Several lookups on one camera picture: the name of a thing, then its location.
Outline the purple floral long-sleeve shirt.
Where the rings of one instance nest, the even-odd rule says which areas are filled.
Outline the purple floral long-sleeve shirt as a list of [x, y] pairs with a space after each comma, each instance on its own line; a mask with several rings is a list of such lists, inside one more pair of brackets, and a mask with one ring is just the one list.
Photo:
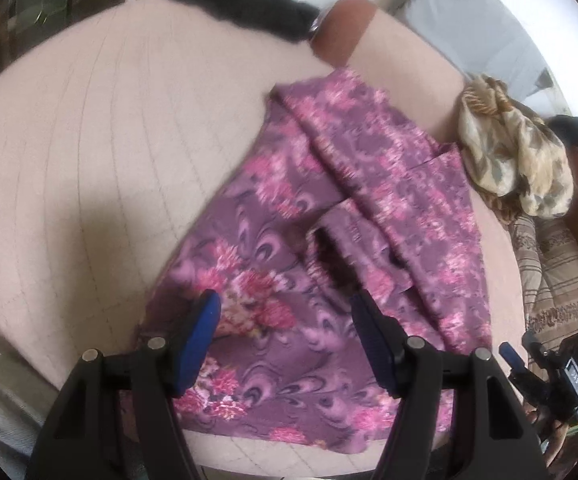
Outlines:
[[460, 153], [351, 70], [275, 87], [251, 151], [167, 263], [139, 333], [167, 335], [201, 292], [222, 301], [185, 430], [359, 453], [388, 436], [350, 296], [467, 354], [491, 342]]

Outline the beige floral crumpled blanket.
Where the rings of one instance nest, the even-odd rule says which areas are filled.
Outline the beige floral crumpled blanket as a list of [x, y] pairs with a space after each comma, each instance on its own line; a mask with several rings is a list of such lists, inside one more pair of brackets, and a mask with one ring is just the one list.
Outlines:
[[467, 84], [457, 132], [469, 179], [501, 223], [551, 220], [569, 210], [574, 178], [565, 145], [531, 108], [507, 96], [503, 81], [480, 75]]

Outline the grey pillow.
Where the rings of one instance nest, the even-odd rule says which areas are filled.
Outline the grey pillow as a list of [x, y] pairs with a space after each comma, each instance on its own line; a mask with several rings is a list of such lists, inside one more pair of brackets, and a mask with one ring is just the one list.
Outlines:
[[554, 84], [539, 49], [500, 0], [392, 0], [388, 13], [460, 73], [502, 80], [517, 101]]

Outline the striped floral brown pillow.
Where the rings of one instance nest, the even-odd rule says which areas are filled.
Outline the striped floral brown pillow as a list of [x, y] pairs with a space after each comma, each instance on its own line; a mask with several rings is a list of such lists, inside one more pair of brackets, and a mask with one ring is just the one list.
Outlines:
[[510, 225], [527, 330], [556, 349], [578, 333], [578, 244], [560, 219], [520, 216]]

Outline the black garment on bed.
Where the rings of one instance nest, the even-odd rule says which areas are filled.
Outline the black garment on bed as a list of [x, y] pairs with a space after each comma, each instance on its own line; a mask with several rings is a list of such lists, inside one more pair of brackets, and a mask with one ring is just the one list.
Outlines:
[[219, 21], [246, 29], [261, 30], [283, 40], [311, 40], [321, 10], [298, 0], [172, 0], [197, 6]]

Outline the dark garment behind blanket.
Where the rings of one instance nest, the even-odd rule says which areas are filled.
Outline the dark garment behind blanket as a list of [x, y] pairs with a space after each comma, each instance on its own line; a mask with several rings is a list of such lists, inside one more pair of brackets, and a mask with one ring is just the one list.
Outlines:
[[578, 117], [557, 115], [550, 118], [547, 125], [563, 144], [578, 148]]

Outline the pink brown bolster cushion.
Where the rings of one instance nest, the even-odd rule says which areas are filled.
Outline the pink brown bolster cushion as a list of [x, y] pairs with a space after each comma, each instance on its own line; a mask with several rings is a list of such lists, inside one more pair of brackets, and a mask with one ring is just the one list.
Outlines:
[[338, 0], [311, 40], [315, 55], [347, 66], [439, 142], [457, 139], [462, 73], [416, 32], [369, 0]]

